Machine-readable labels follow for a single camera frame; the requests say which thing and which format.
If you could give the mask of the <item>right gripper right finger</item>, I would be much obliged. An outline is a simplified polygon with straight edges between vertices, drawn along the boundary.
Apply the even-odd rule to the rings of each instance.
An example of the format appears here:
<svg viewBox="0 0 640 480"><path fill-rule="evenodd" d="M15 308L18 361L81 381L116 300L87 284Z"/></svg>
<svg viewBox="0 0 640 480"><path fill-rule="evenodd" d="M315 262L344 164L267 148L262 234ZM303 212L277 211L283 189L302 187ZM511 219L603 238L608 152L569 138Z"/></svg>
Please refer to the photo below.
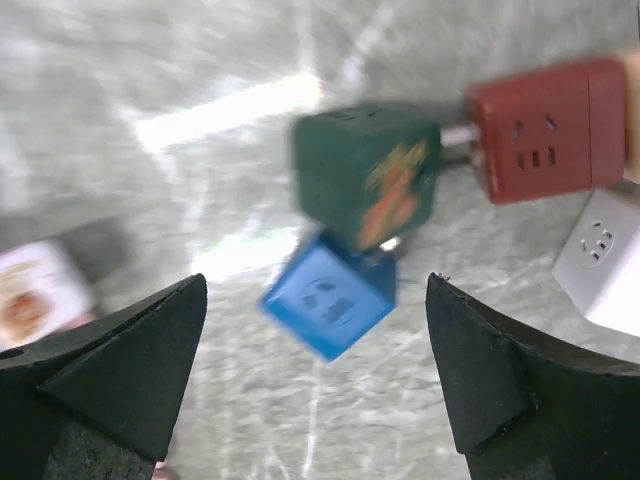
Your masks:
<svg viewBox="0 0 640 480"><path fill-rule="evenodd" d="M639 366L504 315L431 274L426 316L474 479L636 479Z"/></svg>

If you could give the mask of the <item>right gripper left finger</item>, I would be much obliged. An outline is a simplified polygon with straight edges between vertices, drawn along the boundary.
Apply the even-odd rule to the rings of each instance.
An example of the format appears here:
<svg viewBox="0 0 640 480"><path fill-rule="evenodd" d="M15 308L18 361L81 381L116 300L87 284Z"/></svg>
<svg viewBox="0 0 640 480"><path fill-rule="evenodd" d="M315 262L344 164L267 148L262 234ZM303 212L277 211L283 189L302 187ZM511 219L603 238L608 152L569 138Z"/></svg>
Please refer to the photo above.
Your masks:
<svg viewBox="0 0 640 480"><path fill-rule="evenodd" d="M207 312L203 275L1 354L4 479L149 479Z"/></svg>

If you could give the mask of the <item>white cube plug adapter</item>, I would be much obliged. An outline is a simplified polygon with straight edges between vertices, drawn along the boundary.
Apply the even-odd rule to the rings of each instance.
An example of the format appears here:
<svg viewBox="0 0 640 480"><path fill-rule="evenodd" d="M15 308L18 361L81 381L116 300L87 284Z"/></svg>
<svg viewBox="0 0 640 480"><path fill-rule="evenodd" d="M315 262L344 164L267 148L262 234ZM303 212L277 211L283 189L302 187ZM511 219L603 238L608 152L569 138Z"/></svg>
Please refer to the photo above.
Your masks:
<svg viewBox="0 0 640 480"><path fill-rule="evenodd" d="M639 335L639 192L596 190L552 273L588 321Z"/></svg>

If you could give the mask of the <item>blue cube plug adapter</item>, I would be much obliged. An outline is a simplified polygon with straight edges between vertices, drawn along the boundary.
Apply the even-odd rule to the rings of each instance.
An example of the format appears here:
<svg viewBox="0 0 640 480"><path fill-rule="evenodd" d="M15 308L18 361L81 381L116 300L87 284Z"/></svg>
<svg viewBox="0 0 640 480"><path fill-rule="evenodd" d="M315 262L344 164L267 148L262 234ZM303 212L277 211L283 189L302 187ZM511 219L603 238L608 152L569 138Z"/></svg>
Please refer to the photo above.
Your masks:
<svg viewBox="0 0 640 480"><path fill-rule="evenodd" d="M391 253L355 253L323 230L298 247L260 304L312 351L333 361L394 310L396 293Z"/></svg>

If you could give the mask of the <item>dark green cube adapter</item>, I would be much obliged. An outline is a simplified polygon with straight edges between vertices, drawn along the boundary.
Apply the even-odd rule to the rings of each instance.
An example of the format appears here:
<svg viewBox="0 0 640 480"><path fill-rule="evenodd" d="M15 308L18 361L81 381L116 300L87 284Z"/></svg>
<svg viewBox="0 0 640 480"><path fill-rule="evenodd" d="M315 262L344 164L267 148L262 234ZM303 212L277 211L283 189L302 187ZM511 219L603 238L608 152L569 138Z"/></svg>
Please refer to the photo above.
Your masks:
<svg viewBox="0 0 640 480"><path fill-rule="evenodd" d="M356 104L299 117L291 129L301 210L365 251L431 216L440 126L404 105Z"/></svg>

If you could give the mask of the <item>brown wooden cube adapter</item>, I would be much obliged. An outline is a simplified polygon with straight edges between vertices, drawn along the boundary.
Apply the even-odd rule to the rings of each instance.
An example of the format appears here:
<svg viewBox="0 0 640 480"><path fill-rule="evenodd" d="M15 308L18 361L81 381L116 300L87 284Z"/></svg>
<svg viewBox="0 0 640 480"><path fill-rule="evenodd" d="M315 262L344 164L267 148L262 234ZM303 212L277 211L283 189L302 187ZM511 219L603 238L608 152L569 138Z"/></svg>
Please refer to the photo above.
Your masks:
<svg viewBox="0 0 640 480"><path fill-rule="evenodd" d="M496 205L610 187L626 160L627 72L614 57L468 88L472 163Z"/></svg>

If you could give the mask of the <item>tan wooden cube adapter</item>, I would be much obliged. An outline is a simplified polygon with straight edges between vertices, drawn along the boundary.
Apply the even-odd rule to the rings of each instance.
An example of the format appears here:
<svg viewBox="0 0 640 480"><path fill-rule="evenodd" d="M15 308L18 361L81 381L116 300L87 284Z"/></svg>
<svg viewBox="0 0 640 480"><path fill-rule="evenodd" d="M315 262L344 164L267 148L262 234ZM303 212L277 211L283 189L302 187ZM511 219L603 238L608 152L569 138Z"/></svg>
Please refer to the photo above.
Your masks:
<svg viewBox="0 0 640 480"><path fill-rule="evenodd" d="M639 183L639 48L619 55L626 72L626 166L624 178Z"/></svg>

